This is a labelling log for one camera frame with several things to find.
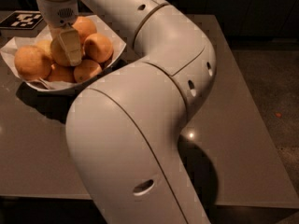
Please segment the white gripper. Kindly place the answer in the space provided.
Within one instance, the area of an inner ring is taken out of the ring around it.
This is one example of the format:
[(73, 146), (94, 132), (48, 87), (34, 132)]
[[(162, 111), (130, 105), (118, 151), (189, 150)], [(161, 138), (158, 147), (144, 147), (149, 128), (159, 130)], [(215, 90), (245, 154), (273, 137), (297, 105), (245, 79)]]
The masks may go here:
[(81, 63), (82, 52), (78, 31), (72, 27), (64, 28), (66, 24), (73, 24), (78, 17), (77, 0), (36, 0), (38, 9), (50, 27), (53, 39), (59, 40), (64, 54), (71, 66)]

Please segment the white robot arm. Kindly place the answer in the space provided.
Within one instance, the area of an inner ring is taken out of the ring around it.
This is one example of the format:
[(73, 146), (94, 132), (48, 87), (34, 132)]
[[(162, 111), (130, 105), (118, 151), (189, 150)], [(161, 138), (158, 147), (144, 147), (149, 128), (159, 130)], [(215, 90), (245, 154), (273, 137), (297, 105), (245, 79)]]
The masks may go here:
[[(47, 24), (66, 0), (36, 0)], [(216, 76), (205, 33), (165, 0), (80, 0), (137, 54), (85, 88), (68, 148), (107, 224), (210, 224), (178, 154)]]

